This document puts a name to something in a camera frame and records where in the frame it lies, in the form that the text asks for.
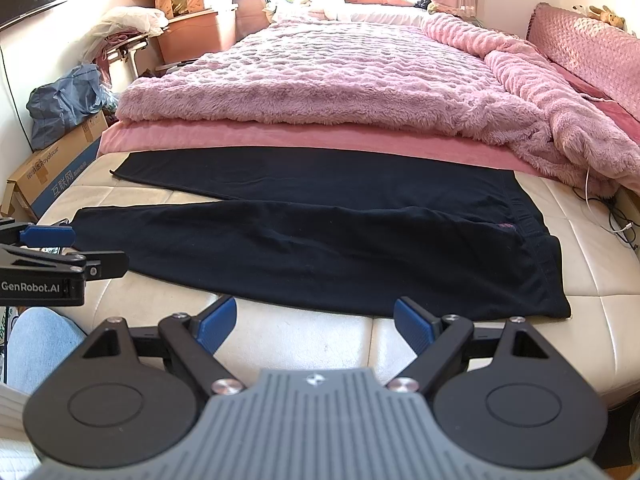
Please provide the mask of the black pants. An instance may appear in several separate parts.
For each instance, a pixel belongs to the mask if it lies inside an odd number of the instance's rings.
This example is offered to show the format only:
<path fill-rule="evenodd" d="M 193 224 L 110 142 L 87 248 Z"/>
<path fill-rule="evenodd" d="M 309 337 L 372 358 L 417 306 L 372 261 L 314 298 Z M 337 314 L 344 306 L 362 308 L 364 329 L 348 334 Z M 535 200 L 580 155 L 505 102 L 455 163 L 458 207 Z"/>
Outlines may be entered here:
<path fill-rule="evenodd" d="M 409 297 L 474 321 L 567 318 L 559 240 L 514 174 L 320 148 L 134 153 L 116 177 L 193 204 L 82 208 L 81 250 L 270 304 L 389 316 Z"/>

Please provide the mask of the plush toy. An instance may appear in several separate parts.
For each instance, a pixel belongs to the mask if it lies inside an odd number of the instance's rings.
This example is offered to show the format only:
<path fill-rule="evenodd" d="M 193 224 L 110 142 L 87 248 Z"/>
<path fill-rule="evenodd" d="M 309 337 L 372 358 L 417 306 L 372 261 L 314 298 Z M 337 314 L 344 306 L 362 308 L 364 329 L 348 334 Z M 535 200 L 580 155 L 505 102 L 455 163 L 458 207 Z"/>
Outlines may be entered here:
<path fill-rule="evenodd" d="M 573 6 L 573 10 L 585 15 L 587 18 L 592 18 L 619 29 L 625 29 L 626 27 L 626 20 L 607 6 L 603 8 L 598 8 L 597 6 Z"/>

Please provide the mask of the pink bed sheet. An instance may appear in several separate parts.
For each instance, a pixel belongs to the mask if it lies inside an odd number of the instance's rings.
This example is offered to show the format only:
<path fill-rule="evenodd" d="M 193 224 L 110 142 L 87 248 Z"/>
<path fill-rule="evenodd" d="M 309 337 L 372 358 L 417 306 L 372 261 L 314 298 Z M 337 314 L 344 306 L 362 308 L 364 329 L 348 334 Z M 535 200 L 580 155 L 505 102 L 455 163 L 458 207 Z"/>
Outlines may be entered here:
<path fill-rule="evenodd" d="M 178 150 L 178 148 L 334 148 L 458 162 L 459 164 L 539 172 L 508 148 L 460 136 L 413 133 L 365 125 L 267 125 L 260 122 L 116 122 L 101 136 L 101 155 L 126 152 Z"/>

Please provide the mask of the cardboard box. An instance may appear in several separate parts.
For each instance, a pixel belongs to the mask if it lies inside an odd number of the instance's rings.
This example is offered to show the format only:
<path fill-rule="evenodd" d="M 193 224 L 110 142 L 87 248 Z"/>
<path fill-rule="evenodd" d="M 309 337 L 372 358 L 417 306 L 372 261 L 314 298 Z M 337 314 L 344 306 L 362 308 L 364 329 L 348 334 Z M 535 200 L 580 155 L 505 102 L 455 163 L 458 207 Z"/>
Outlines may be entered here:
<path fill-rule="evenodd" d="M 106 129 L 104 113 L 99 112 L 47 148 L 32 154 L 6 179 L 1 195 L 2 216 L 41 218 L 96 159 Z"/>

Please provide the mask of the white cloth pile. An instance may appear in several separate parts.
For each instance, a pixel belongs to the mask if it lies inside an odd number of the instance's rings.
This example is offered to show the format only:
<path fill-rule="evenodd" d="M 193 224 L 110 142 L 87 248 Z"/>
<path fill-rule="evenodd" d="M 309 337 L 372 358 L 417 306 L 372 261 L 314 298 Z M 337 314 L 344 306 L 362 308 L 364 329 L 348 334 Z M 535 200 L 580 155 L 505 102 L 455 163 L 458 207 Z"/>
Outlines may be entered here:
<path fill-rule="evenodd" d="M 81 38 L 81 62 L 89 63 L 99 56 L 104 40 L 121 32 L 137 32 L 160 36 L 168 26 L 162 10 L 143 6 L 116 6 L 105 13 Z"/>

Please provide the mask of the cream leather bed bench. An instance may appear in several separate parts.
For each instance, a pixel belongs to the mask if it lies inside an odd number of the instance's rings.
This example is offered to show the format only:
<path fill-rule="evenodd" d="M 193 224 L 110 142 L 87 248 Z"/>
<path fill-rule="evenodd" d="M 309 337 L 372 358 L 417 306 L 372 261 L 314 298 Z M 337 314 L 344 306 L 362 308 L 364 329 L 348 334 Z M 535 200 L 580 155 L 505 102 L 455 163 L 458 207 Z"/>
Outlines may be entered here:
<path fill-rule="evenodd" d="M 44 213 L 43 224 L 73 218 L 85 207 L 197 203 L 200 196 L 149 188 L 112 175 L 125 154 L 93 162 Z M 563 282 L 572 315 L 534 325 L 588 382 L 615 405 L 639 390 L 639 259 L 605 231 L 608 208 L 585 202 L 568 186 L 531 174 L 515 176 L 562 246 Z M 90 332 L 110 316 L 151 326 L 172 312 L 198 313 L 214 295 L 129 273 L 88 284 L 83 306 L 58 312 Z M 414 358 L 389 318 L 358 318 L 241 299 L 233 333 L 216 358 L 241 382 L 264 368 L 370 367 L 381 382 Z"/>

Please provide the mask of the blue bag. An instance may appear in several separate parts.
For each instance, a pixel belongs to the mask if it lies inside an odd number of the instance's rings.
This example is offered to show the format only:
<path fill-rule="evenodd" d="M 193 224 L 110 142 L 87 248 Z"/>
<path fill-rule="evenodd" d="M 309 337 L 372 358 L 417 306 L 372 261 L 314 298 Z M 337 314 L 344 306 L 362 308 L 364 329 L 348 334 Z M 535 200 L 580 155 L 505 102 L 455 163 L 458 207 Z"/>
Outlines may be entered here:
<path fill-rule="evenodd" d="M 101 72 L 92 63 L 77 65 L 56 81 L 35 88 L 26 104 L 32 118 L 32 147 L 47 148 L 98 114 L 107 102 Z"/>

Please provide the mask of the pink fluffy blanket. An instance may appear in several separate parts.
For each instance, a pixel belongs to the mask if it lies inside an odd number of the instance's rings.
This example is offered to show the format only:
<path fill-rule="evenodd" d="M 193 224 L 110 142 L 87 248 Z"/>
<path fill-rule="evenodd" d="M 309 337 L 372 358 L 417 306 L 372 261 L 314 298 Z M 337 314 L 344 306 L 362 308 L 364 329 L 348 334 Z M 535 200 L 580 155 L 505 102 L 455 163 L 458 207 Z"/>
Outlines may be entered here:
<path fill-rule="evenodd" d="M 120 96 L 122 122 L 356 124 L 504 146 L 547 177 L 639 186 L 639 148 L 527 41 L 447 14 L 419 26 L 284 21 Z"/>

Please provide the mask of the brown storage box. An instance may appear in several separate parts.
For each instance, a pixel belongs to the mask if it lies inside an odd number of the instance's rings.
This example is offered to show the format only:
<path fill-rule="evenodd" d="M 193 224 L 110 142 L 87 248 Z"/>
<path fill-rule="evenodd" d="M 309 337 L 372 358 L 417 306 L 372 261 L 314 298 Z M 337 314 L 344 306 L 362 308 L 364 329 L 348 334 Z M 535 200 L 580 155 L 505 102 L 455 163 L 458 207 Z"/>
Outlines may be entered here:
<path fill-rule="evenodd" d="M 235 40 L 235 6 L 228 10 L 206 10 L 173 18 L 157 38 L 160 53 L 167 64 L 228 50 Z"/>

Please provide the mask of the pink quilted headboard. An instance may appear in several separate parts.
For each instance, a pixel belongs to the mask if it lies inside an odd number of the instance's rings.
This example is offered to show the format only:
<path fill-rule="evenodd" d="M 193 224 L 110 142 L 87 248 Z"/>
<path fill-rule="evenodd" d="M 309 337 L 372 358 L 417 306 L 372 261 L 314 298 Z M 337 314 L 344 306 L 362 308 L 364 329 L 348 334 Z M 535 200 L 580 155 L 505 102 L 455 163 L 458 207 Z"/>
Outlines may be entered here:
<path fill-rule="evenodd" d="M 639 116 L 639 39 L 573 11 L 536 5 L 527 40 L 556 64 Z"/>

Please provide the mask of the blue jeans leg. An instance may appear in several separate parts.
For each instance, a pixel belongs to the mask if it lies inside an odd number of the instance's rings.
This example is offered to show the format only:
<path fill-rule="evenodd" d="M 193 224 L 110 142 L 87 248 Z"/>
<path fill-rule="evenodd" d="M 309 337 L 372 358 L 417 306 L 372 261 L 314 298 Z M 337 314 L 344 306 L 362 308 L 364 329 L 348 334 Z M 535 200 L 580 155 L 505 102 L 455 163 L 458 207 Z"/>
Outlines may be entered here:
<path fill-rule="evenodd" d="M 30 396 L 85 338 L 73 321 L 53 310 L 27 309 L 9 338 L 6 384 Z"/>

